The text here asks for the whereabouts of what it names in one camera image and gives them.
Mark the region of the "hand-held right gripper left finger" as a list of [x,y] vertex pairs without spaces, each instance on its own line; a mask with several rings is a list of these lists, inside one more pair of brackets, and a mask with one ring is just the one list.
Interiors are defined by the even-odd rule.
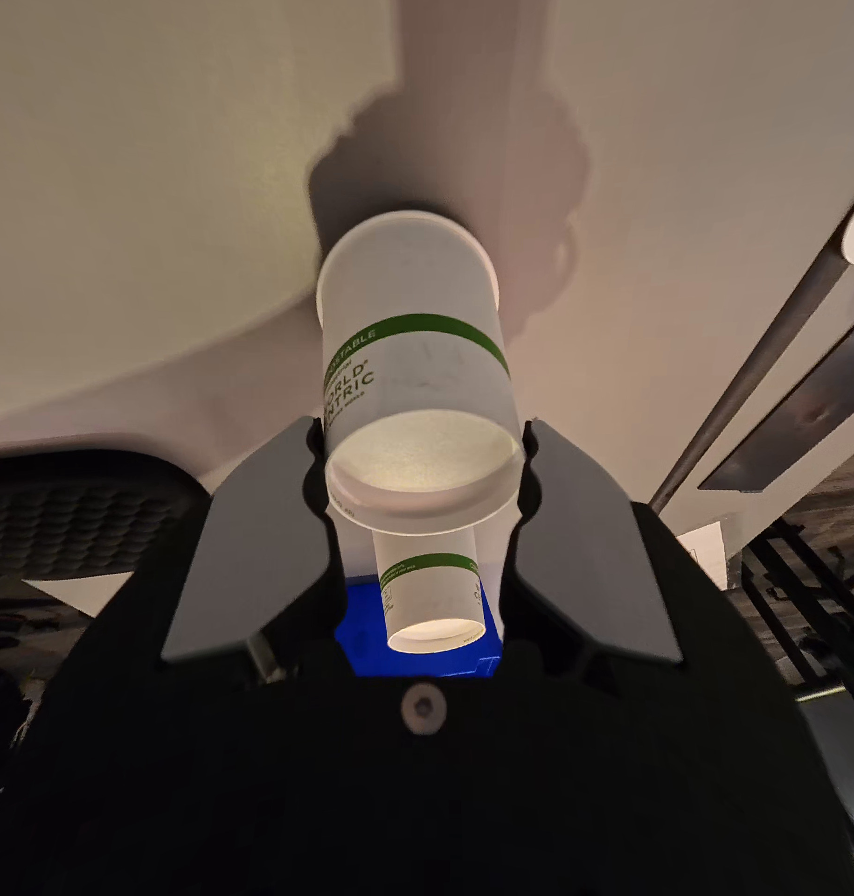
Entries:
[[236,652],[264,679],[294,675],[346,613],[327,514],[321,420],[302,417],[216,488],[164,641],[179,664]]

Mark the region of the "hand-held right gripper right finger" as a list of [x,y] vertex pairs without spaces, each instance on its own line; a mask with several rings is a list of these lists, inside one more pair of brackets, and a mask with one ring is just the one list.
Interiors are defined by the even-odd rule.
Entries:
[[500,585],[500,675],[583,676],[600,657],[683,653],[625,490],[542,420],[526,453]]

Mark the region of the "blue plastic bin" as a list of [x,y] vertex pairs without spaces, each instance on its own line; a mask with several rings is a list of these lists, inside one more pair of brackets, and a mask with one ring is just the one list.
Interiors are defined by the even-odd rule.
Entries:
[[335,631],[354,673],[366,678],[490,678],[502,656],[502,641],[486,596],[482,607],[486,632],[461,648],[433,654],[407,654],[388,646],[376,576],[346,582],[346,615]]

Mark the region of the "stack of white cups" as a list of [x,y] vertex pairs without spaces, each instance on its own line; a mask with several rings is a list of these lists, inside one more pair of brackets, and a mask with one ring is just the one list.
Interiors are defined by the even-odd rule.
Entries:
[[442,653],[486,633],[473,528],[423,536],[375,532],[373,540],[390,650]]

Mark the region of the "white green-striped paper cup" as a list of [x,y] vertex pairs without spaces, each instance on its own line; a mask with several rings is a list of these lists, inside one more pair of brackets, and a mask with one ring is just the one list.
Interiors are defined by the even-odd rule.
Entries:
[[397,210],[327,253],[325,476],[352,522],[403,536],[467,529],[515,498],[521,426],[488,253],[454,221]]

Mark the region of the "acrylic paper sign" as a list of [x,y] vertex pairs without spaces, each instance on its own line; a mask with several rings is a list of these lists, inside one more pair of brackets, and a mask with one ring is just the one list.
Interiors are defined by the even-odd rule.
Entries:
[[729,588],[728,560],[720,521],[679,535],[678,541],[719,590]]

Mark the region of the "black padded wrist rest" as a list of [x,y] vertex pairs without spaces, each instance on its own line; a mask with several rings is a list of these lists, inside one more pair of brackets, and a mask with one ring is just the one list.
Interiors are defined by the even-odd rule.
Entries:
[[130,574],[208,490],[163,459],[113,449],[0,455],[0,576]]

